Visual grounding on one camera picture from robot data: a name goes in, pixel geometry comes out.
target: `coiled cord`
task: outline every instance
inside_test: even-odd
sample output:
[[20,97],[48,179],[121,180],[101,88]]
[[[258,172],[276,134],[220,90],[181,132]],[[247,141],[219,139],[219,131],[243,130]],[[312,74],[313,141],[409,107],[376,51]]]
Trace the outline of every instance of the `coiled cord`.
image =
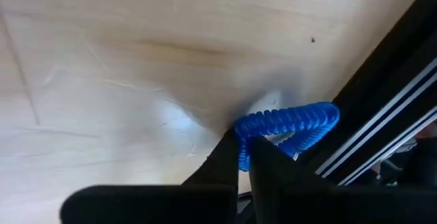
[[258,111],[237,120],[236,134],[240,138],[239,167],[249,170],[249,147],[253,137],[294,132],[278,148],[288,156],[303,152],[317,143],[339,121],[340,112],[330,102],[318,102],[302,107]]

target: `wood scratch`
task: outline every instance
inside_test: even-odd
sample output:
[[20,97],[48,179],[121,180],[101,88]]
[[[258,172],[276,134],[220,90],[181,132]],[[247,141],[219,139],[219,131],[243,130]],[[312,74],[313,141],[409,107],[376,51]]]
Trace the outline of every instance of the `wood scratch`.
[[165,40],[138,40],[138,44],[146,44],[149,46],[161,47],[161,48],[171,48],[179,51],[186,51],[192,53],[200,53],[204,55],[226,55],[228,52],[211,48],[207,46],[202,46],[201,44],[189,44],[182,42],[170,42]]
[[50,73],[48,74],[48,76],[46,77],[46,79],[44,80],[42,86],[46,87],[49,83],[51,83],[53,81],[53,78],[56,76],[58,72],[59,72],[59,67],[57,64],[55,64],[52,70],[50,71]]
[[28,154],[28,155],[0,155],[0,158],[31,158],[31,157],[37,157],[37,156],[45,156],[48,154],[53,154],[54,152],[42,152],[37,154]]
[[188,153],[188,157],[192,157],[192,156],[196,156],[196,153],[194,153],[194,151],[196,150],[196,145],[193,144],[190,153]]
[[34,117],[35,123],[37,126],[39,126],[41,124],[41,122],[40,122],[40,118],[38,117],[38,113],[36,111],[35,101],[32,98],[30,88],[28,85],[28,81],[27,81],[27,78],[26,78],[24,70],[23,70],[23,65],[21,64],[20,58],[18,56],[18,50],[15,47],[14,41],[11,37],[8,25],[6,23],[6,19],[4,18],[3,8],[1,7],[1,5],[0,5],[0,30],[1,30],[0,32],[5,37],[5,41],[7,44],[6,47],[8,48],[8,50],[10,50],[11,55],[12,55],[12,60],[14,61],[15,65],[18,69],[18,73],[20,75],[21,82],[22,82],[23,87],[25,89],[26,97],[29,100],[29,105],[30,105],[31,110],[33,112],[33,117]]
[[133,85],[132,83],[124,83],[122,81],[114,81],[114,80],[111,80],[111,79],[98,79],[98,80],[101,81],[101,82],[104,82],[104,83],[109,83],[109,84],[120,86],[120,87],[126,87],[128,89],[133,89],[133,90],[135,90],[137,92],[141,92],[141,93],[144,93],[144,94],[152,94],[154,92],[159,92],[159,91],[164,90],[164,88],[162,88],[162,87],[158,87],[158,88],[152,89],[152,90],[146,90],[146,89],[137,87],[136,85]]
[[99,139],[98,135],[84,135],[77,132],[66,132],[66,131],[58,131],[58,130],[49,130],[49,129],[41,129],[41,128],[14,128],[14,130],[18,131],[26,131],[26,132],[42,132],[42,133],[51,133],[58,135],[70,135],[74,137],[82,137],[87,139]]
[[[83,41],[83,45],[85,46],[85,48],[87,49],[87,51],[89,52],[89,54],[91,54],[91,56],[98,62],[98,64],[102,67],[102,69],[103,69],[103,71],[104,72],[106,72],[109,76],[115,76],[114,75],[114,73],[111,71],[111,69],[106,65],[106,64],[104,64],[104,62],[101,60],[101,58],[97,55],[97,53],[94,51],[94,49],[87,43],[87,41],[84,39],[84,41]],[[148,92],[148,91],[144,91],[144,90],[141,90],[140,88],[138,88],[136,85],[134,85],[134,84],[132,84],[132,83],[130,83],[130,82],[128,82],[127,80],[125,80],[125,79],[123,79],[123,78],[121,78],[121,77],[119,77],[119,79],[120,79],[120,81],[114,81],[114,80],[111,80],[111,79],[99,79],[100,81],[103,81],[103,82],[107,82],[107,83],[111,83],[111,84],[114,84],[114,85],[118,85],[118,86],[121,86],[121,87],[128,87],[128,88],[131,88],[131,89],[134,89],[134,90],[136,90],[136,91],[139,91],[139,92],[145,92],[145,93],[152,93],[152,92],[157,92],[157,91],[159,91],[159,90],[161,90],[161,89],[157,89],[157,90],[152,90],[152,91],[150,91],[150,92]]]
[[161,99],[163,99],[163,100],[165,100],[165,101],[168,101],[168,102],[170,102],[170,103],[172,103],[172,104],[176,104],[176,105],[178,105],[178,106],[180,106],[180,107],[182,107],[182,108],[196,109],[196,110],[200,110],[200,111],[205,110],[205,108],[195,107],[195,106],[188,105],[188,104],[183,104],[183,103],[181,103],[181,102],[176,102],[176,101],[171,100],[171,99],[168,99],[168,98],[161,98]]

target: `black plastic part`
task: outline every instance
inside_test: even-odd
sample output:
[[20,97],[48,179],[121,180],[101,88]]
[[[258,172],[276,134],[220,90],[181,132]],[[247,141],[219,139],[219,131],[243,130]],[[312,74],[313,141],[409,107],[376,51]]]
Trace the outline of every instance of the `black plastic part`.
[[432,188],[336,186],[295,187],[279,194],[280,223],[435,223],[437,191]]
[[69,197],[63,224],[235,223],[235,188],[227,185],[93,186]]
[[257,223],[279,223],[279,195],[284,187],[315,190],[331,186],[263,137],[252,140],[250,153],[249,176]]
[[238,201],[248,201],[252,200],[252,192],[245,192],[238,194]]
[[436,21],[437,0],[416,0],[410,6],[334,98],[341,112],[338,125],[299,162],[312,171],[329,170],[321,166],[437,57]]
[[226,184],[238,191],[238,154],[240,142],[229,129],[202,166],[191,175],[187,184]]
[[327,179],[336,184],[348,177],[353,171],[359,168],[401,132],[405,131],[414,122],[423,117],[437,104],[437,83],[433,84],[426,92],[416,98],[402,112],[389,122],[381,131],[371,138],[364,146],[357,150],[353,156],[347,159],[342,165],[334,170]]
[[253,201],[250,201],[244,210],[237,216],[237,223],[248,223],[248,221],[253,218],[253,215],[255,215],[255,206]]

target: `blue coiled cable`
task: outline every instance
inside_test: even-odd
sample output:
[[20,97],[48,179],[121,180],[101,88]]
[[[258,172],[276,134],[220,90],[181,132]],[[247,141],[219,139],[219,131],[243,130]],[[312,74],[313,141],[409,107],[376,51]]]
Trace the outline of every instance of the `blue coiled cable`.
[[240,138],[240,170],[249,170],[249,146],[251,138],[294,132],[278,144],[278,148],[293,157],[315,143],[339,121],[340,112],[330,102],[318,102],[302,107],[261,111],[245,115],[237,120],[236,134]]

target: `light wood grain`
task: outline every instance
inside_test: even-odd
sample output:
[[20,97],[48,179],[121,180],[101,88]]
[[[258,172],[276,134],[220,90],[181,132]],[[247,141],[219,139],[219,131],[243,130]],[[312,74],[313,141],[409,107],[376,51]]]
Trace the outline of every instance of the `light wood grain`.
[[413,1],[0,0],[0,223],[182,182],[239,115],[331,100]]

